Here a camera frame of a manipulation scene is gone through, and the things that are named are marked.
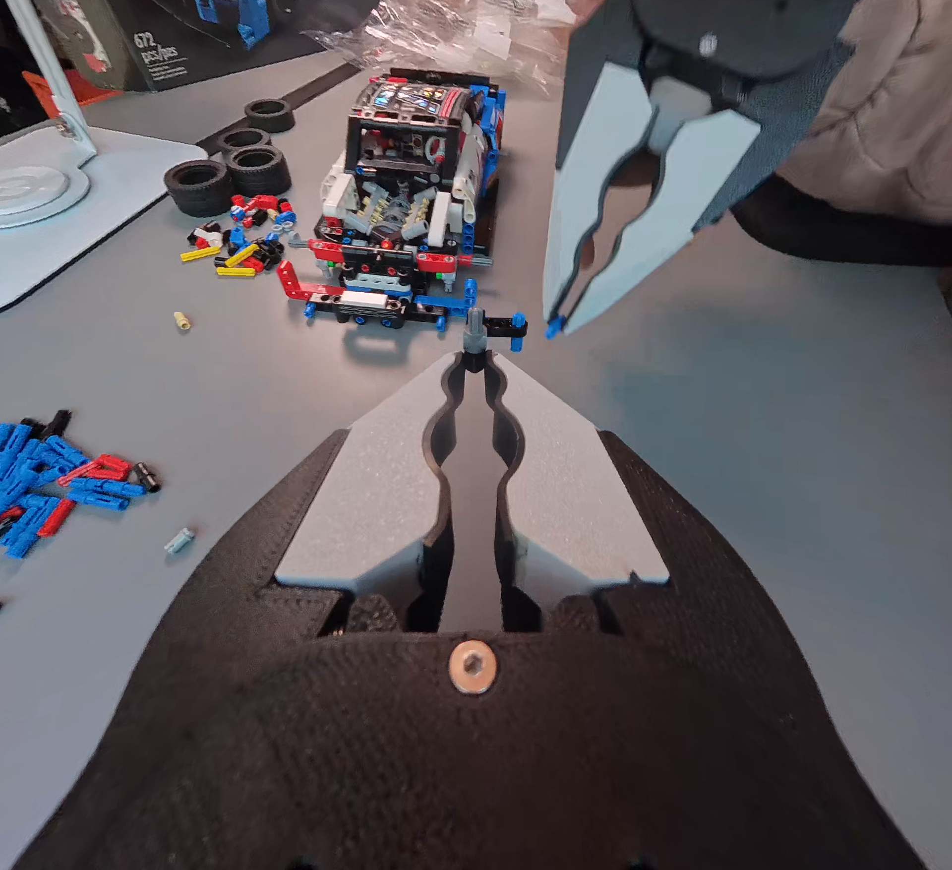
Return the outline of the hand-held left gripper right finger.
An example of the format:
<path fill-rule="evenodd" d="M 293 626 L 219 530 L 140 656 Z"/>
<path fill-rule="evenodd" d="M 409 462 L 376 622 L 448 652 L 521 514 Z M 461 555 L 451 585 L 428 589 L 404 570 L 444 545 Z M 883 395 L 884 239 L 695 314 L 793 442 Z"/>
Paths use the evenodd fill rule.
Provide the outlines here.
<path fill-rule="evenodd" d="M 599 591 L 668 583 L 659 548 L 597 427 L 510 359 L 486 358 L 503 589 Z"/>

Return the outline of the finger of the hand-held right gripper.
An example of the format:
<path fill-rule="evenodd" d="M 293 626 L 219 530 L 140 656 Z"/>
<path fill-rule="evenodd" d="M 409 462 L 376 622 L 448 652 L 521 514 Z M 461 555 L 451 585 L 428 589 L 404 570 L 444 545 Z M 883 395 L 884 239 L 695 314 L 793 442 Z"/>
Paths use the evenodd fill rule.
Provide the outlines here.
<path fill-rule="evenodd" d="M 608 183 L 641 144 L 652 104 L 636 67 L 584 62 L 566 67 L 552 199 L 542 269 L 547 323 L 568 323 L 562 308 L 580 271 L 583 243 L 601 217 Z"/>
<path fill-rule="evenodd" d="M 565 317 L 564 334 L 604 314 L 693 239 L 760 132 L 758 123 L 732 110 L 683 123 L 663 155 L 648 207 L 619 233 L 611 258 Z"/>

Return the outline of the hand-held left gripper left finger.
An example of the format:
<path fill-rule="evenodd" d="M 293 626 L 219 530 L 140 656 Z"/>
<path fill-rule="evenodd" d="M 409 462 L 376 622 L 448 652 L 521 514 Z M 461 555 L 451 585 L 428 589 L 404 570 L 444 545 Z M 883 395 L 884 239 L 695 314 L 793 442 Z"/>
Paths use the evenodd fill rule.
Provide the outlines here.
<path fill-rule="evenodd" d="M 446 527 L 453 354 L 351 424 L 274 573 L 283 586 L 423 591 Z"/>

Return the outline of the person's right forearm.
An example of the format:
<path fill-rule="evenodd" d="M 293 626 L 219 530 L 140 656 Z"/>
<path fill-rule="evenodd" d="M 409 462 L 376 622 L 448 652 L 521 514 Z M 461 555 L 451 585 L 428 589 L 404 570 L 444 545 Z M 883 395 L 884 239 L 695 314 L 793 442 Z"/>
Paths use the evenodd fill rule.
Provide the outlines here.
<path fill-rule="evenodd" d="M 951 0 L 861 0 L 853 54 L 778 176 L 839 210 L 951 219 Z"/>

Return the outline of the grey desk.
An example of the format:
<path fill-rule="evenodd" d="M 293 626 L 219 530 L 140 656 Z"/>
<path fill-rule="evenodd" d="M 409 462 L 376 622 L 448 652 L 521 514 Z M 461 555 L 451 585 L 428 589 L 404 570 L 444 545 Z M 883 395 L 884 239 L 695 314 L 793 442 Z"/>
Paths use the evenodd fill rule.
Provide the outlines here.
<path fill-rule="evenodd" d="M 588 329 L 547 341 L 559 105 L 508 93 L 481 301 L 525 313 L 520 368 L 743 556 L 865 780 L 923 860 L 950 868 L 950 316 L 936 274 L 787 257 L 725 217 Z M 78 447 L 163 482 L 2 557 L 2 868 L 75 782 L 210 547 L 458 343 L 458 329 L 309 325 L 272 276 L 182 263 L 190 226 L 163 198 L 2 313 L 2 422 L 69 409 Z M 167 555 L 183 527 L 194 541 Z"/>

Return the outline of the person's right hand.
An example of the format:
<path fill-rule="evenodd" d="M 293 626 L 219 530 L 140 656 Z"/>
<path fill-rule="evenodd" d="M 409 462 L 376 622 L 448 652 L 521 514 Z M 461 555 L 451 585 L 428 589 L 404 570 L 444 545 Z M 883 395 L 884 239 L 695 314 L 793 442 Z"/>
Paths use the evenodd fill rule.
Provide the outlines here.
<path fill-rule="evenodd" d="M 660 180 L 661 159 L 649 150 L 632 152 L 614 172 L 609 187 L 632 189 L 648 187 L 653 191 Z"/>

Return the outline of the pile of clear plastic bags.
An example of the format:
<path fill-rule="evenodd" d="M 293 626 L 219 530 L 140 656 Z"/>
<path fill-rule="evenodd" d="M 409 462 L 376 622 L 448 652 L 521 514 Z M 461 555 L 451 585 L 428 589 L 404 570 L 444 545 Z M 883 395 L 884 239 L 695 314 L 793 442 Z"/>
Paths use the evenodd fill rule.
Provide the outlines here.
<path fill-rule="evenodd" d="M 347 30 L 303 33 L 367 70 L 482 75 L 551 99 L 568 43 L 602 0 L 378 0 Z"/>

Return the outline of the toy brick race car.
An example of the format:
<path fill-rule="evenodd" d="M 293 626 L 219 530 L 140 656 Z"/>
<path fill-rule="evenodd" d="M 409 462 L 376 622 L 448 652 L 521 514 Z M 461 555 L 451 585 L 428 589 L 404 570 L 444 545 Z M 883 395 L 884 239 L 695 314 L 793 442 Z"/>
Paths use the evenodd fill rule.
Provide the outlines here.
<path fill-rule="evenodd" d="M 460 72 L 392 68 L 368 80 L 306 245 L 328 282 L 301 281 L 288 259 L 277 268 L 307 322 L 444 333 L 467 316 L 474 270 L 492 265 L 506 97 L 492 78 Z"/>

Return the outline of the heap of assorted loose bricks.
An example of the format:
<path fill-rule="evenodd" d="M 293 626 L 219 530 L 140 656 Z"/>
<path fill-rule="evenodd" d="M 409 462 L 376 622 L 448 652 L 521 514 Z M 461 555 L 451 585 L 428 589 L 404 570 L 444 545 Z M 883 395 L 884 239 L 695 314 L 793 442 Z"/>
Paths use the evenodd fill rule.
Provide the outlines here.
<path fill-rule="evenodd" d="M 248 277 L 275 270 L 298 237 L 297 214 L 283 196 L 234 195 L 220 220 L 204 222 L 187 235 L 184 264 L 208 259 L 221 276 Z"/>

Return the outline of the pile of blue red pins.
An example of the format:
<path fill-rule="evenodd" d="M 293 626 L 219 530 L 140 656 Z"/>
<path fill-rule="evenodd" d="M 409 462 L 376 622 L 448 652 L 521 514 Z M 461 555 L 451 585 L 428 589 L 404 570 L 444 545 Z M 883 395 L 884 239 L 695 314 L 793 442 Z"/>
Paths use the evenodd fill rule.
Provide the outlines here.
<path fill-rule="evenodd" d="M 67 433 L 73 412 L 1 424 L 1 552 L 21 560 L 54 539 L 81 508 L 120 514 L 159 493 L 156 469 L 109 452 L 88 452 Z"/>

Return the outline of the white monitor base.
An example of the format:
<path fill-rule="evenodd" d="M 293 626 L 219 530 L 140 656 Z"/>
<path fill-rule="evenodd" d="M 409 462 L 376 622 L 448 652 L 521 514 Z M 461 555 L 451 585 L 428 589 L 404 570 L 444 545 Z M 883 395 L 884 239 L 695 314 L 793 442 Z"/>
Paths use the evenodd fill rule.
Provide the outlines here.
<path fill-rule="evenodd" d="M 1 309 L 17 305 L 167 194 L 165 173 L 203 148 L 48 123 L 2 141 Z"/>

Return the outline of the orange flat object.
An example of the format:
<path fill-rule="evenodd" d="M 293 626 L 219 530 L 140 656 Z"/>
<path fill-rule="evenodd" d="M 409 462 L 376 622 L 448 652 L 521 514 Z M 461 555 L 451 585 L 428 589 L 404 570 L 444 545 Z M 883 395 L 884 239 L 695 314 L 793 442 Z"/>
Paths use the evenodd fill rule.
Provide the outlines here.
<path fill-rule="evenodd" d="M 27 81 L 30 89 L 34 93 L 38 102 L 40 102 L 48 116 L 54 118 L 58 109 L 54 104 L 54 94 L 47 80 L 28 70 L 22 71 L 23 78 Z M 70 69 L 65 71 L 66 79 L 70 89 L 73 92 L 77 102 L 81 107 L 86 107 L 97 102 L 107 101 L 123 95 L 122 91 L 108 90 L 97 87 L 88 82 L 77 70 Z"/>

